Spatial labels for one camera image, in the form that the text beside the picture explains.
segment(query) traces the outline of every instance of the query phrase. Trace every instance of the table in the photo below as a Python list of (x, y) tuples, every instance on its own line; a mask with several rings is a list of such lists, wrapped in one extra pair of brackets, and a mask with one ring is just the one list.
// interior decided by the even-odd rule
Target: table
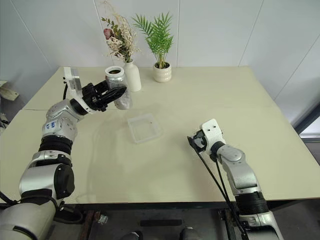
[[(83, 86), (98, 83), (104, 68), (80, 67), (79, 75)], [(1, 136), (0, 188), (12, 199), (19, 198), (20, 177), (39, 148), (46, 111), (62, 99), (62, 76), (59, 68)], [(223, 202), (187, 141), (211, 118), (227, 143), (246, 153), (266, 200), (320, 198), (319, 165), (249, 67), (174, 68), (167, 83), (155, 82), (151, 68), (140, 68), (140, 76), (142, 90), (132, 93), (132, 109), (110, 104), (77, 124), (75, 191), (67, 203)], [(127, 119), (146, 113), (163, 134), (135, 144)], [(232, 196), (228, 184), (227, 191)]]

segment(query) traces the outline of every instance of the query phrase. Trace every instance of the green plant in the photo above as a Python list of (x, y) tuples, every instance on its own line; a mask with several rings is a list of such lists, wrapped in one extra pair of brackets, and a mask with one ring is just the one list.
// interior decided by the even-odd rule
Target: green plant
[(145, 40), (155, 56), (158, 68), (168, 67), (166, 57), (174, 38), (169, 33), (172, 15), (169, 16), (169, 12), (166, 15), (162, 13), (158, 17), (154, 17), (154, 22), (148, 21), (145, 16), (137, 14), (136, 18), (133, 17), (132, 19), (135, 21), (133, 25), (146, 35)]

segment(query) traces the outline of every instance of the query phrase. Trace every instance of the clear plastic container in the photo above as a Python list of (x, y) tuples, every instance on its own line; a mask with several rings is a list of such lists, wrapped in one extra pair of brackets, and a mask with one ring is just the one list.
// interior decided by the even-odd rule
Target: clear plastic container
[(158, 122), (151, 113), (129, 118), (127, 121), (136, 144), (155, 139), (162, 134)]

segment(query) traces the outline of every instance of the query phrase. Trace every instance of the black cable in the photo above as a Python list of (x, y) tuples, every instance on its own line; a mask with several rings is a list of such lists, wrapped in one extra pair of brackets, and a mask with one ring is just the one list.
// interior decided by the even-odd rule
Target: black cable
[(65, 100), (66, 99), (66, 96), (67, 96), (67, 90), (68, 90), (68, 84), (66, 83), (65, 84), (65, 87), (64, 87), (64, 91), (63, 91), (63, 100)]
[(10, 123), (10, 122), (7, 121), (7, 120), (1, 120), (1, 122), (4, 123), (4, 124), (7, 124), (7, 125), (9, 125), (9, 123)]
[(17, 201), (13, 201), (10, 198), (8, 198), (2, 191), (0, 191), (0, 199), (2, 199), (4, 202), (11, 206), (17, 204)]
[(196, 150), (195, 145), (194, 145), (193, 142), (192, 142), (192, 148), (194, 149), (194, 151), (195, 151), (195, 153), (198, 155), (198, 157), (201, 159), (201, 161), (202, 161), (202, 163), (204, 164), (205, 168), (208, 170), (208, 172), (209, 172), (209, 174), (211, 175), (211, 177), (213, 178), (215, 184), (216, 184), (217, 187), (219, 188), (219, 190), (220, 190), (220, 192), (221, 192), (224, 200), (226, 201), (226, 204), (228, 205), (228, 207), (229, 207), (229, 209), (230, 209), (230, 211), (231, 211), (231, 213), (232, 213), (232, 216), (233, 216), (233, 218), (235, 219), (235, 222), (236, 222), (236, 224), (237, 224), (237, 226), (238, 226), (238, 228), (239, 228), (239, 230), (240, 230), (240, 232), (241, 232), (241, 237), (242, 237), (242, 239), (248, 239), (248, 235), (247, 235), (246, 229), (245, 229), (245, 228), (243, 227), (243, 225), (241, 224), (241, 222), (240, 222), (240, 220), (239, 220), (239, 218), (238, 218), (238, 216), (237, 216), (237, 214), (236, 214), (236, 211), (235, 211), (233, 205), (232, 205), (231, 202), (230, 202), (229, 196), (227, 197), (226, 194), (225, 194), (225, 193), (227, 193), (226, 187), (224, 187), (224, 190), (225, 190), (225, 193), (224, 193), (224, 191), (222, 190), (222, 188), (221, 188), (220, 184), (218, 183), (216, 177), (214, 176), (214, 174), (211, 172), (210, 168), (208, 167), (206, 161), (205, 161), (204, 158), (200, 155), (200, 153)]
[(221, 175), (221, 172), (220, 172), (220, 167), (219, 167), (219, 164), (218, 164), (218, 160), (215, 160), (215, 165), (216, 165), (216, 168), (218, 169), (220, 182), (222, 184), (222, 187), (223, 187), (223, 190), (224, 190), (224, 194), (225, 194), (226, 198), (228, 199), (228, 201), (230, 202), (230, 199), (229, 199), (229, 196), (228, 196), (228, 193), (227, 193), (227, 190), (226, 190), (226, 186), (225, 186), (224, 180), (222, 179), (222, 175)]

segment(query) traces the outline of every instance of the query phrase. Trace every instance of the white flower pot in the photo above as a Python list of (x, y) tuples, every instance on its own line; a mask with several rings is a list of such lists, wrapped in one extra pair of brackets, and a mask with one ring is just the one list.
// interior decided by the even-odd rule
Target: white flower pot
[(130, 91), (139, 91), (141, 89), (141, 80), (139, 69), (136, 65), (134, 65), (134, 61), (132, 60), (131, 62), (125, 62), (123, 69)]
[(156, 65), (153, 65), (153, 78), (154, 78), (154, 80), (156, 80), (159, 83), (165, 83), (165, 82), (170, 81), (172, 68), (171, 68), (170, 63), (168, 63), (168, 64), (169, 64), (169, 67), (163, 68), (163, 69), (157, 68)]

